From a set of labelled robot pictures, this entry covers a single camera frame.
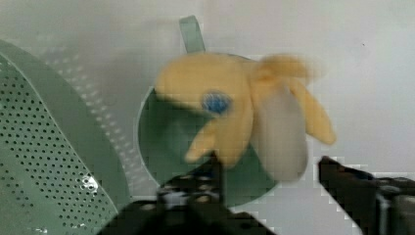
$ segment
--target green colander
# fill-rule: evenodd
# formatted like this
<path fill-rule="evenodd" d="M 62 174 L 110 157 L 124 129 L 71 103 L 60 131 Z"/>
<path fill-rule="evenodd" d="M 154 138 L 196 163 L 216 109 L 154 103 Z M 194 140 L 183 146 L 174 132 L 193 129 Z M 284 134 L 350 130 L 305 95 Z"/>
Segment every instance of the green colander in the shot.
<path fill-rule="evenodd" d="M 129 203 L 119 158 L 76 92 L 0 40 L 0 234 L 96 234 Z"/>

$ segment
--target yellow plush toy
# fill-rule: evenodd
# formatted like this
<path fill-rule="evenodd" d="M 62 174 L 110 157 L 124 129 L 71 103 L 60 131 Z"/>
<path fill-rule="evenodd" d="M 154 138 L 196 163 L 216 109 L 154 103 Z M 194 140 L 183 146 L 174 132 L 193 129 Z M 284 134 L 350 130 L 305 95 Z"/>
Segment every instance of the yellow plush toy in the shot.
<path fill-rule="evenodd" d="M 194 162 L 214 150 L 232 167 L 251 142 L 276 180 L 298 179 L 306 167 L 305 132 L 322 143 L 336 135 L 321 105 L 305 85 L 312 72 L 289 55 L 260 61 L 214 53 L 195 53 L 167 65 L 158 78 L 158 96 L 213 118 L 186 155 Z"/>

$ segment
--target blue eye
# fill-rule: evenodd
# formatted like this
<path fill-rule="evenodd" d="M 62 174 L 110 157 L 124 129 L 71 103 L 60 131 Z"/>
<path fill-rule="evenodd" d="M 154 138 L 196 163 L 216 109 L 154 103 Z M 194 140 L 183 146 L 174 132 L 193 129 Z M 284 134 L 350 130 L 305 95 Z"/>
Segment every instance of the blue eye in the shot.
<path fill-rule="evenodd" d="M 202 108 L 206 111 L 223 114 L 231 105 L 231 98 L 219 91 L 212 91 L 204 95 Z"/>

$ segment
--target white wall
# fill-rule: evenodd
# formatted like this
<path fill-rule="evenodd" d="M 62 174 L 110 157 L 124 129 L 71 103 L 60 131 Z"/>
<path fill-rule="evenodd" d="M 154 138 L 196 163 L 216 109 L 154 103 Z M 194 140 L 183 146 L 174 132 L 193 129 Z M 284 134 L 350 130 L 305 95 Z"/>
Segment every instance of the white wall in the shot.
<path fill-rule="evenodd" d="M 282 235 L 360 234 L 315 182 L 322 155 L 415 179 L 415 2 L 0 0 L 0 38 L 45 60 L 76 87 L 115 143 L 131 190 L 157 185 L 141 166 L 137 114 L 159 69 L 185 52 L 177 21 L 196 15 L 207 49 L 251 58 L 288 52 L 322 62 L 312 93 L 339 140 L 309 139 L 304 178 L 235 211 Z"/>

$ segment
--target yellow fabric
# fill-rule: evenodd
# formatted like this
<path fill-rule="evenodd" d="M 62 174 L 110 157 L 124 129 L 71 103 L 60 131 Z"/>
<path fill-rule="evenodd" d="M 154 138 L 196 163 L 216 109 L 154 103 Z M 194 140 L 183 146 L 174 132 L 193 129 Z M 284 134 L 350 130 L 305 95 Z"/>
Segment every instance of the yellow fabric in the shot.
<path fill-rule="evenodd" d="M 216 119 L 200 130 L 186 160 L 196 161 L 207 151 L 215 150 L 219 160 L 232 167 L 250 143 L 254 113 L 260 109 L 262 101 L 282 86 L 289 87 L 297 98 L 307 133 L 325 144 L 336 141 L 327 114 L 304 86 L 311 74 L 302 60 L 289 55 L 270 56 L 255 62 L 235 56 L 198 53 L 167 65 L 155 89 L 160 97 L 197 112 L 205 112 L 202 100 L 211 91 L 220 91 L 231 98 L 230 109 L 216 115 Z"/>

